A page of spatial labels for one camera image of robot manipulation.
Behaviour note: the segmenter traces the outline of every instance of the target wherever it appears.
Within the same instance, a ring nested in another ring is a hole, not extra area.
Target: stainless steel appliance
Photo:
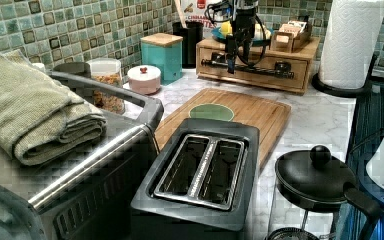
[[[259,130],[186,119],[132,201],[132,239],[245,238]]]
[[[341,228],[336,226],[335,218],[328,232],[316,236],[312,233],[315,229],[312,229],[312,232],[306,230],[308,212],[335,215],[344,205],[352,205],[367,216],[364,227],[356,233],[355,239],[370,238],[382,215],[382,210],[376,201],[357,190],[357,178],[354,173],[345,163],[331,156],[329,149],[319,145],[313,147],[311,151],[286,153],[277,160],[275,170],[278,192],[305,213],[303,217],[300,215],[288,217],[298,221],[302,219],[300,227],[288,226],[289,222],[285,219],[284,226],[276,229],[273,225],[279,220],[272,210],[267,240],[335,238],[336,227]],[[279,199],[276,196],[279,195],[274,194],[272,209],[279,208]]]
[[[49,75],[92,101],[94,90],[143,107],[132,120],[104,112],[106,135],[38,166],[0,148],[0,239],[122,239],[130,201],[158,154],[158,99],[61,72]]]

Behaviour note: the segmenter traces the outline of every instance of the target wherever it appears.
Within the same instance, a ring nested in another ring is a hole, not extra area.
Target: paper towel roll
[[[384,16],[384,0],[334,0],[320,60],[319,78],[341,89],[366,80]]]

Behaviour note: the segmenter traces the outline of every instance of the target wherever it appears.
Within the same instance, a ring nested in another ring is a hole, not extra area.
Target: folded towel
[[[35,69],[20,51],[0,54],[0,146],[11,157],[40,164],[105,129],[98,108]]]

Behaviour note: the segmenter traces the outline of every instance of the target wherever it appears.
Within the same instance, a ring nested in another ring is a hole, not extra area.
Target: cutting board
[[[264,167],[267,155],[281,136],[291,107],[273,100],[242,93],[206,88],[170,114],[158,126],[155,138],[162,149],[171,135],[189,117],[189,111],[200,104],[215,103],[229,107],[235,113],[232,121],[257,127],[260,130],[258,163]]]

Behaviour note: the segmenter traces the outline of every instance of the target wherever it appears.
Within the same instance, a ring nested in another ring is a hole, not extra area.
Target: white countertop
[[[197,79],[195,69],[183,70],[181,79],[168,86],[162,86],[158,93],[151,96],[159,98],[164,104],[163,118],[165,118],[204,88],[217,88],[254,95],[286,103],[292,108],[285,131],[269,154],[267,164],[254,184],[250,205],[252,211],[248,211],[247,230],[252,233],[252,239],[262,240],[268,231],[275,184],[274,164],[277,158],[290,151],[309,150],[313,146],[321,144],[328,147],[333,156],[344,161],[355,99],[330,96],[315,90],[311,85],[309,85],[307,92],[301,96],[254,86]],[[135,118],[140,109],[132,104],[126,104],[125,115]],[[288,205],[284,209],[285,216],[277,219],[280,223],[288,220],[288,211],[294,211],[292,205]],[[328,231],[330,220],[320,219],[317,216],[310,213],[308,217],[309,229],[313,229],[314,226],[311,224],[317,222],[323,224],[324,231]],[[302,219],[296,219],[295,216],[292,218],[296,224],[301,223]]]

